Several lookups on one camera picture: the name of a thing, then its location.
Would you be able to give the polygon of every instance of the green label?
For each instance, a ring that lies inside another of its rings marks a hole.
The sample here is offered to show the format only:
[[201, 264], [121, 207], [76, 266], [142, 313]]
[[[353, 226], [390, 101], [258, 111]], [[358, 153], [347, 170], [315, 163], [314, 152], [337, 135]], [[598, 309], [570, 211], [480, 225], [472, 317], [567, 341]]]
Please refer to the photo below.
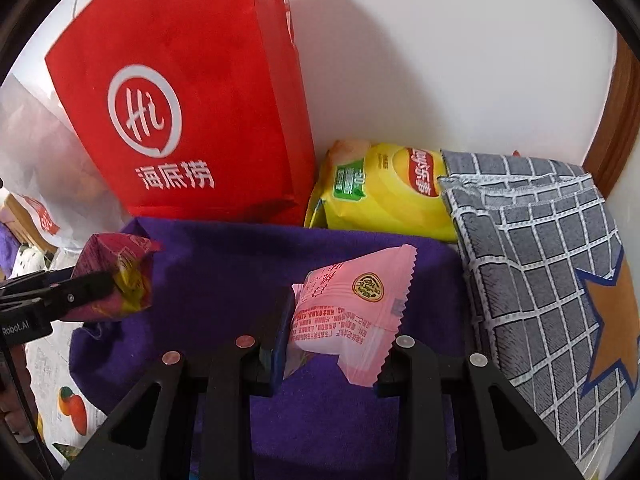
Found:
[[364, 159], [338, 166], [335, 170], [334, 197], [358, 201], [364, 193]]

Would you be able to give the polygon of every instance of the purple cloth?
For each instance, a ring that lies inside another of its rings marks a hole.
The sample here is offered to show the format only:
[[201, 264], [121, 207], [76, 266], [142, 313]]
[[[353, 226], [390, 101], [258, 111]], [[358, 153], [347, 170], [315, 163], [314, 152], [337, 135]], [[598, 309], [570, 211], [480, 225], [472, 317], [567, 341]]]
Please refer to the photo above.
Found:
[[[245, 333], [273, 307], [277, 287], [401, 244], [418, 249], [401, 331], [436, 352], [464, 352], [462, 264], [435, 240], [149, 218], [134, 220], [126, 232], [164, 245], [154, 255], [153, 305], [122, 322], [87, 324], [74, 333], [70, 349], [72, 377], [107, 413], [164, 352], [203, 354]], [[348, 384], [335, 361], [318, 356], [273, 399], [252, 399], [258, 480], [392, 478], [398, 402]]]
[[9, 278], [14, 271], [18, 249], [20, 249], [20, 242], [11, 230], [0, 222], [0, 269], [2, 269], [6, 278]]

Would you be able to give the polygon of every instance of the snack package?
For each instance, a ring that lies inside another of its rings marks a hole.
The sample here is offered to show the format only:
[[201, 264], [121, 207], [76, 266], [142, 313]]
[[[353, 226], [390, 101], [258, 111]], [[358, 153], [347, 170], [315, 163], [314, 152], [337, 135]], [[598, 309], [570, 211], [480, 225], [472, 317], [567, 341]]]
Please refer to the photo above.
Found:
[[339, 355], [351, 384], [373, 386], [396, 338], [416, 249], [391, 247], [310, 272], [293, 285], [285, 377], [313, 354]]
[[151, 305], [150, 256], [160, 249], [158, 242], [140, 236], [122, 233], [93, 235], [84, 246], [71, 277], [111, 270], [115, 290], [103, 300], [73, 309], [63, 320], [94, 322], [122, 319], [148, 308]]
[[455, 242], [440, 197], [439, 153], [367, 140], [337, 140], [322, 164], [306, 227], [427, 236]]

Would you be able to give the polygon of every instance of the fruit illustration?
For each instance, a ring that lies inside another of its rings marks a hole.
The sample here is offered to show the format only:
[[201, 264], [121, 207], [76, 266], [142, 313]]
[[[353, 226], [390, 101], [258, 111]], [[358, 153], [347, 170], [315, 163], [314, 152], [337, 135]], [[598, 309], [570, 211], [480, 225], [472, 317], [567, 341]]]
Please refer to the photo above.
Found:
[[37, 428], [38, 428], [38, 434], [40, 435], [40, 438], [42, 439], [42, 441], [44, 442], [44, 423], [42, 421], [42, 417], [40, 416], [40, 414], [38, 413], [38, 423], [37, 423]]
[[80, 435], [86, 436], [86, 408], [82, 397], [73, 393], [73, 390], [68, 386], [63, 386], [58, 393], [58, 407], [63, 415], [71, 417], [76, 431]]
[[71, 415], [67, 403], [73, 394], [73, 391], [68, 386], [62, 386], [58, 393], [58, 407], [60, 408], [60, 412], [65, 416]]
[[76, 459], [76, 456], [80, 454], [81, 449], [75, 446], [68, 446], [67, 444], [59, 444], [57, 442], [53, 443], [53, 447], [55, 447], [58, 452], [66, 458], [66, 460], [71, 463]]

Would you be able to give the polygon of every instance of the black clamp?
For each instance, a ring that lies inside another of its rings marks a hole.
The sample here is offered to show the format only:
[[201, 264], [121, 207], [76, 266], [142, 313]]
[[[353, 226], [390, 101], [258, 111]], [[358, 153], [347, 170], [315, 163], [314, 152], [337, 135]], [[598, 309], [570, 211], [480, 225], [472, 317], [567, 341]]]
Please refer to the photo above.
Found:
[[34, 272], [0, 285], [0, 330], [7, 346], [52, 333], [51, 322], [113, 292], [109, 272], [71, 278], [73, 268]]
[[[63, 480], [187, 478], [197, 399], [206, 395], [200, 480], [252, 480], [249, 397], [282, 382], [295, 299], [212, 358], [167, 352], [107, 418]], [[400, 398], [396, 478], [445, 480], [443, 394], [456, 425], [460, 480], [581, 480], [559, 442], [481, 354], [447, 358], [399, 336], [376, 383]]]

